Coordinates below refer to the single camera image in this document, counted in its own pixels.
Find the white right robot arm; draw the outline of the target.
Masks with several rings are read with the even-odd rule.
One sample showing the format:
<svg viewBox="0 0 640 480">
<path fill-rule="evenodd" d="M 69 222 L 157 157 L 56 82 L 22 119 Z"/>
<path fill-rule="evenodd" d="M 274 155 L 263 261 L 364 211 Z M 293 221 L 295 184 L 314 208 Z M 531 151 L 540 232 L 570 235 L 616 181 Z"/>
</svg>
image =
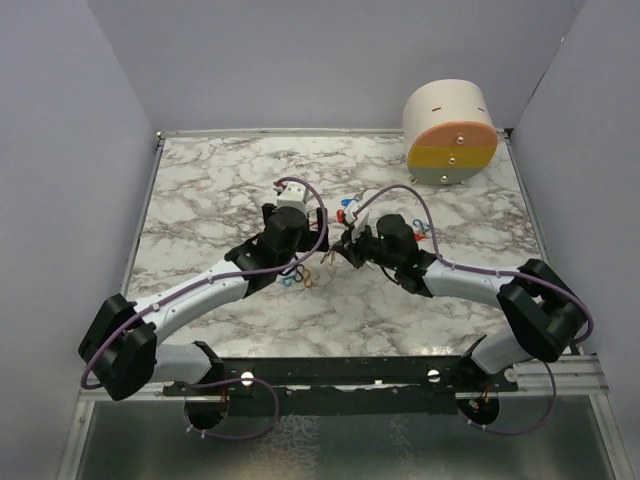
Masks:
<svg viewBox="0 0 640 480">
<path fill-rule="evenodd" d="M 588 323 L 577 297 L 545 262 L 530 259 L 513 272 L 456 265 L 421 249 L 399 214 L 381 217 L 375 229 L 366 223 L 350 226 L 332 250 L 355 268 L 369 262 L 390 270 L 411 294 L 502 311 L 507 326 L 476 341 L 460 361 L 459 378 L 472 391 L 483 390 L 513 364 L 557 361 Z"/>
</svg>

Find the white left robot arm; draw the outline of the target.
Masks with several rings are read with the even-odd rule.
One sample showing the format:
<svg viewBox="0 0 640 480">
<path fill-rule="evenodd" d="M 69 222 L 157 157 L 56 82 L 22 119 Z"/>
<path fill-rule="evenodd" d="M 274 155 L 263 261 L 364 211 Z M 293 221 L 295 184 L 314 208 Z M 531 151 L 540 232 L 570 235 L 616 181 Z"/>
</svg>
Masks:
<svg viewBox="0 0 640 480">
<path fill-rule="evenodd" d="M 103 388 L 123 400 L 148 384 L 159 346 L 202 315 L 243 300 L 317 251 L 328 250 L 327 211 L 316 209 L 317 228 L 301 210 L 266 204 L 264 230 L 227 252 L 194 279 L 132 301 L 117 293 L 103 301 L 78 347 L 85 362 L 81 387 Z"/>
</svg>

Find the black S carabiner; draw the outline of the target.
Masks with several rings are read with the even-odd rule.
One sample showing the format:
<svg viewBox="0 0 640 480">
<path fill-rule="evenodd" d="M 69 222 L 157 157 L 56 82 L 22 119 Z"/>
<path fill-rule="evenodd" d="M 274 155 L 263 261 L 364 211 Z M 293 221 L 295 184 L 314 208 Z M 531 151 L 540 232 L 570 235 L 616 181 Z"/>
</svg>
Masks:
<svg viewBox="0 0 640 480">
<path fill-rule="evenodd" d="M 305 271 L 305 267 L 303 265 L 297 265 L 292 270 L 292 273 L 290 274 L 290 276 L 295 282 L 300 283 L 304 280 L 304 271 Z"/>
</svg>

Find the orange S carabiner lower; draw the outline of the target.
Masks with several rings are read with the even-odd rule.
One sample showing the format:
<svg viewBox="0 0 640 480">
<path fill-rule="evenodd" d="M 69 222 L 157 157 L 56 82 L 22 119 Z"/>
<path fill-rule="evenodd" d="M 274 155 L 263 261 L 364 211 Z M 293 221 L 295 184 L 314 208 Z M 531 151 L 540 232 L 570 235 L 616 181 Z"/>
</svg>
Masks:
<svg viewBox="0 0 640 480">
<path fill-rule="evenodd" d="M 313 286 L 312 273 L 309 269 L 303 270 L 303 285 L 305 288 L 311 288 Z"/>
</svg>

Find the cream cylindrical drum holder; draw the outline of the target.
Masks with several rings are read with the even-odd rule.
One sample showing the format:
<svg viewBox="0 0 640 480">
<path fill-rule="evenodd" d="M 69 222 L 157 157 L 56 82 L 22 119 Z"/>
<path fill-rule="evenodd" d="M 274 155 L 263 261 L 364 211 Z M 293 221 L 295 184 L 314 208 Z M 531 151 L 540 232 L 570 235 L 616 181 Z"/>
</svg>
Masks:
<svg viewBox="0 0 640 480">
<path fill-rule="evenodd" d="M 441 79 L 418 88 L 402 114 L 409 173 L 427 185 L 454 185 L 481 172 L 498 146 L 481 89 L 462 79 Z"/>
</svg>

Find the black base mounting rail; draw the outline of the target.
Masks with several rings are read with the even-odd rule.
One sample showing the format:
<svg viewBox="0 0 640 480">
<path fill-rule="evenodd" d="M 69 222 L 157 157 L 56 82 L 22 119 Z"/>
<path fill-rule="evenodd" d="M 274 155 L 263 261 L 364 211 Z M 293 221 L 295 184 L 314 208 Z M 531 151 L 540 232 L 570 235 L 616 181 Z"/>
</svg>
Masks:
<svg viewBox="0 0 640 480">
<path fill-rule="evenodd" d="M 271 385 L 282 415 L 455 414 L 456 396 L 515 392 L 503 370 L 488 375 L 459 356 L 225 358 L 208 382 Z"/>
</svg>

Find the aluminium frame rail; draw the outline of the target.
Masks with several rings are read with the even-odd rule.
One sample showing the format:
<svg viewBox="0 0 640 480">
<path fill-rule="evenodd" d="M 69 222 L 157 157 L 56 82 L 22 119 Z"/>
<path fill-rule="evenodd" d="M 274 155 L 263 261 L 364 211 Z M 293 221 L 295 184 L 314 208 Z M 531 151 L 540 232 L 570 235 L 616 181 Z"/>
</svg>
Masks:
<svg viewBox="0 0 640 480">
<path fill-rule="evenodd" d="M 531 360 L 515 364 L 511 370 L 519 395 L 544 396 L 552 393 L 551 378 L 558 395 L 606 395 L 609 385 L 597 355 L 563 355 L 549 365 Z"/>
</svg>

